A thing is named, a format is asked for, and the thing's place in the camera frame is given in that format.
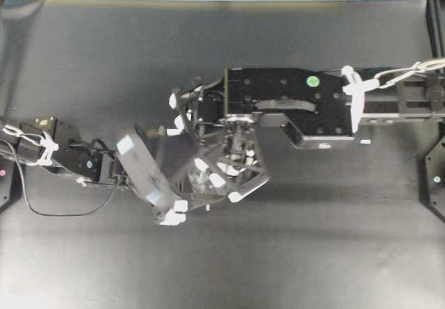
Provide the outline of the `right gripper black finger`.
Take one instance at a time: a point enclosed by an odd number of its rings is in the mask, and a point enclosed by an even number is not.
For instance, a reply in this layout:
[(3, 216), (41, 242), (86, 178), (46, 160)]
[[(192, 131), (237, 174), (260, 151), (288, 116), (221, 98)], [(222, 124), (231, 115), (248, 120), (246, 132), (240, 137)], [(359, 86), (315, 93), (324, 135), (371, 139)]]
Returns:
[(256, 138), (246, 138), (234, 150), (233, 139), (208, 147), (208, 194), (238, 203), (270, 179)]
[(221, 85), (175, 88), (169, 98), (179, 133), (168, 137), (168, 146), (200, 170), (218, 169), (223, 148), (222, 91)]

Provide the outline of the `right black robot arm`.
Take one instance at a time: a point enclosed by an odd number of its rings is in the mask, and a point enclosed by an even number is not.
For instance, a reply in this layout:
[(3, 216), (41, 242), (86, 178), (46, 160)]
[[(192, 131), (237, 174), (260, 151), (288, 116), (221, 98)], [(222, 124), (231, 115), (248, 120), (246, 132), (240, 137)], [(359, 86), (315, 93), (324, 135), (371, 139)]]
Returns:
[(175, 132), (199, 146), (180, 187), (237, 203), (269, 180), (257, 138), (278, 128), (297, 149), (331, 150), (362, 125), (444, 121), (444, 74), (411, 68), (227, 68), (217, 81), (176, 88)]

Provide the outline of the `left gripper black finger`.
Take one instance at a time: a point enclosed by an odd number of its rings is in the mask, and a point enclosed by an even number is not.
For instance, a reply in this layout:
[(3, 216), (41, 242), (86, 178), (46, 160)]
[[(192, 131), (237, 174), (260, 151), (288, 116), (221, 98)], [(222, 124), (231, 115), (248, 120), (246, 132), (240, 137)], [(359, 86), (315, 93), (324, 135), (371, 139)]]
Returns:
[(159, 212), (158, 224), (180, 225), (186, 221), (187, 213), (201, 207), (210, 207), (211, 205), (221, 203), (225, 199), (226, 196), (192, 193), (186, 199), (176, 199), (165, 212)]
[(176, 192), (181, 192), (186, 167), (195, 154), (195, 143), (188, 134), (167, 135), (164, 126), (158, 128), (156, 162)]

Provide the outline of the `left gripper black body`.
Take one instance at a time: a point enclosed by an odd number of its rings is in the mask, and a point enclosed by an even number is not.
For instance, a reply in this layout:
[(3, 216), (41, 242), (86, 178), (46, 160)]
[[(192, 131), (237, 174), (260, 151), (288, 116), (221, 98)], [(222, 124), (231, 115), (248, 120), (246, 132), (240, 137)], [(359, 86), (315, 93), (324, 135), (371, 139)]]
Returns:
[(159, 171), (136, 171), (131, 175), (131, 184), (136, 196), (151, 206), (154, 220), (164, 222), (177, 199), (165, 176)]

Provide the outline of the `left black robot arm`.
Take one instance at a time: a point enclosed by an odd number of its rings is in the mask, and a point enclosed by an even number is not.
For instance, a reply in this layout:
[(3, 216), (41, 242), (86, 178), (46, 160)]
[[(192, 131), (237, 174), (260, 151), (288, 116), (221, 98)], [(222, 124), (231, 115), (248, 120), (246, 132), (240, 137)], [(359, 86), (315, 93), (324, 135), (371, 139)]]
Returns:
[(1, 118), (1, 157), (38, 167), (83, 187), (131, 189), (150, 206), (159, 225), (179, 225), (188, 212), (227, 196), (228, 180), (188, 134), (132, 127), (114, 147), (85, 141), (79, 130), (55, 118), (33, 124)]

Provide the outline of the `right robot base black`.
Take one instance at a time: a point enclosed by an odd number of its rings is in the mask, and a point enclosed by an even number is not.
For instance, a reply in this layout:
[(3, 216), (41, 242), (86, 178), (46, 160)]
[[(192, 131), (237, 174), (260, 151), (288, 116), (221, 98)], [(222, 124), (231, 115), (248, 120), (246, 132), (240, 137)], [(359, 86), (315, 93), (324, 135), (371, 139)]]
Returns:
[(444, 137), (423, 158), (421, 176), (421, 202), (444, 223)]

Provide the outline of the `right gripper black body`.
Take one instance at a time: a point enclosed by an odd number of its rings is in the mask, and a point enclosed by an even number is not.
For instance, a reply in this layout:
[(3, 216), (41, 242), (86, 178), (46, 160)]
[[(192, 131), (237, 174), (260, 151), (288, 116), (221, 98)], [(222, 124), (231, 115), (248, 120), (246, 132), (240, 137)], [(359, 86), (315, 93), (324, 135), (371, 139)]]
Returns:
[(252, 75), (225, 75), (191, 86), (191, 135), (202, 148), (193, 161), (198, 170), (264, 168), (256, 136), (264, 115), (259, 91)]

